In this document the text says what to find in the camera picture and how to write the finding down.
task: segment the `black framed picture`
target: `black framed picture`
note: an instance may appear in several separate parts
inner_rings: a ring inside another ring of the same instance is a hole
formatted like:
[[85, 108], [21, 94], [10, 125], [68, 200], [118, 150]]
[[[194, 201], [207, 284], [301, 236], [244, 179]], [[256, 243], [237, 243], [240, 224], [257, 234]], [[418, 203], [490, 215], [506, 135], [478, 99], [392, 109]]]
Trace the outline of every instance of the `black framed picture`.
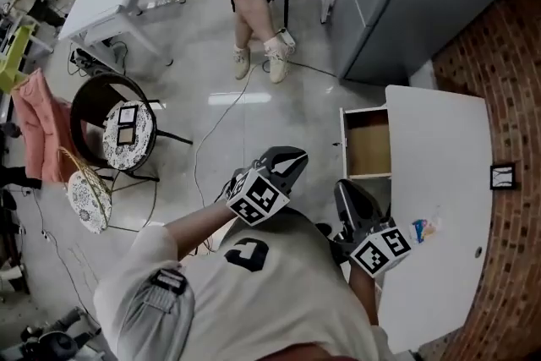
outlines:
[[515, 163], [494, 164], [490, 166], [490, 189], [515, 189]]
[[118, 111], [118, 126], [134, 126], [139, 106], [121, 107]]
[[135, 143], [135, 126], [118, 127], [117, 146]]

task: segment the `white cable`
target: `white cable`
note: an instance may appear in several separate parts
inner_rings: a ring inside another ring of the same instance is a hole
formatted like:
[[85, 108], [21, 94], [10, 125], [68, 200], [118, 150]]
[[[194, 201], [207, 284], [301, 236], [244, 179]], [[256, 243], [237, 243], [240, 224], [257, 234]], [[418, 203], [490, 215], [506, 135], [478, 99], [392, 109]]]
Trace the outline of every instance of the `white cable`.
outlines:
[[240, 95], [237, 97], [237, 99], [232, 103], [231, 106], [229, 106], [226, 111], [221, 115], [221, 117], [218, 119], [218, 122], [216, 122], [216, 125], [212, 127], [212, 129], [206, 134], [205, 137], [201, 140], [199, 143], [199, 146], [197, 146], [197, 150], [195, 151], [195, 164], [194, 164], [194, 180], [195, 180], [195, 186], [197, 187], [197, 190], [199, 191], [199, 195], [201, 196], [201, 202], [203, 203], [203, 207], [205, 207], [205, 198], [203, 197], [203, 193], [201, 192], [201, 188], [199, 187], [199, 183], [197, 182], [197, 155], [199, 154], [199, 149], [201, 149], [201, 146], [207, 140], [209, 135], [214, 133], [214, 130], [218, 127], [221, 120], [227, 115], [227, 113], [237, 104], [238, 100], [241, 99], [241, 97], [244, 95], [244, 92], [246, 92], [246, 89], [248, 88], [248, 83], [250, 82], [250, 77], [252, 76], [252, 73], [254, 72], [254, 69], [259, 65], [254, 65], [248, 72], [248, 79], [246, 80], [246, 85], [244, 85], [243, 91], [240, 93]]

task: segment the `black letter on shirt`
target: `black letter on shirt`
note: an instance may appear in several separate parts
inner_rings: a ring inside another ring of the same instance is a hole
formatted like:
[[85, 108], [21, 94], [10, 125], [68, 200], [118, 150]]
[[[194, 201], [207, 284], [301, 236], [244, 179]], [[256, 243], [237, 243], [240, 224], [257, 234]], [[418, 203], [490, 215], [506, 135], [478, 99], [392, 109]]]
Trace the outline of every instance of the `black letter on shirt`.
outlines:
[[269, 253], [269, 246], [263, 241], [253, 238], [243, 238], [235, 245], [248, 245], [250, 243], [254, 243], [255, 248], [249, 259], [241, 257], [240, 254], [244, 250], [241, 247], [240, 249], [230, 249], [227, 251], [225, 255], [226, 260], [234, 265], [242, 266], [251, 272], [261, 271], [263, 269], [263, 265], [265, 264], [267, 253]]

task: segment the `brick wall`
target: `brick wall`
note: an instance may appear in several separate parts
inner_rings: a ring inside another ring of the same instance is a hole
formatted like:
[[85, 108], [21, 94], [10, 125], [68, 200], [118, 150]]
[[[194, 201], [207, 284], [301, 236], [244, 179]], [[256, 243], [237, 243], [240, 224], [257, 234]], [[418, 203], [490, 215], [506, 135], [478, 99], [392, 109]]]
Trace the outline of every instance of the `brick wall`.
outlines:
[[521, 359], [541, 347], [541, 0], [496, 0], [433, 60], [442, 90], [486, 99], [494, 161], [520, 185], [494, 194], [477, 294], [441, 359]]

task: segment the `white marker cube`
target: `white marker cube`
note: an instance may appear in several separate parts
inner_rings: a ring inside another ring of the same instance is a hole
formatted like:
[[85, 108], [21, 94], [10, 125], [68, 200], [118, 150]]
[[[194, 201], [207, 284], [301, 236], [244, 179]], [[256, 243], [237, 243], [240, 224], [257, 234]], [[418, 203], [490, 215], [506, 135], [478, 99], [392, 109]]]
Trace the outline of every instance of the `white marker cube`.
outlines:
[[255, 226], [275, 215], [289, 199], [253, 168], [235, 183], [227, 207], [246, 224]]
[[372, 233], [352, 252], [351, 257], [370, 276], [377, 277], [402, 262], [412, 251], [398, 227]]

